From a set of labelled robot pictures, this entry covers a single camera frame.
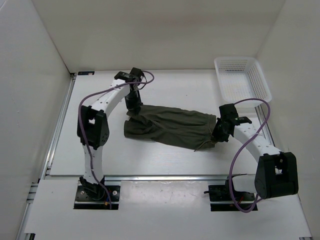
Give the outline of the olive green shorts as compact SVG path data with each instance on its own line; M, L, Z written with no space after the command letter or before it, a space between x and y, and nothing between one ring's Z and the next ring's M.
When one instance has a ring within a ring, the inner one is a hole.
M154 141L193 151L214 148L216 116L176 107L143 105L139 113L127 112L126 138Z

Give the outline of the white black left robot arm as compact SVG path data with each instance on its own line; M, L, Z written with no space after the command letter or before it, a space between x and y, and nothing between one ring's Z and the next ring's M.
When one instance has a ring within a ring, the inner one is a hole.
M144 77L139 68L134 67L129 73L120 71L108 89L86 96L79 104L77 136L83 146L85 166L79 180L94 201L112 202L102 170L103 147L110 135L108 118L122 100L130 113L139 113L143 103L138 86Z

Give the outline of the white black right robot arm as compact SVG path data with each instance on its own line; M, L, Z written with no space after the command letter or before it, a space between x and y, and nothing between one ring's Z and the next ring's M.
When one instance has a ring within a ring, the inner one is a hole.
M299 191L297 159L292 152L283 152L259 133L246 116L239 116L233 103L219 107L212 136L227 142L232 136L245 145L257 162L255 174L232 174L224 193L230 200L243 192L257 194L262 199L295 195Z

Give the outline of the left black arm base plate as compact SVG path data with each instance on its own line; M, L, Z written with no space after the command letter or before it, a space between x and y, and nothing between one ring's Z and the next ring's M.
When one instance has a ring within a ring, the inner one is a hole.
M102 196L92 197L87 194L82 185L77 186L73 208L75 210L118 210L121 186L120 185L106 185L105 186L111 197L111 205L106 201L109 200L107 194L103 191Z

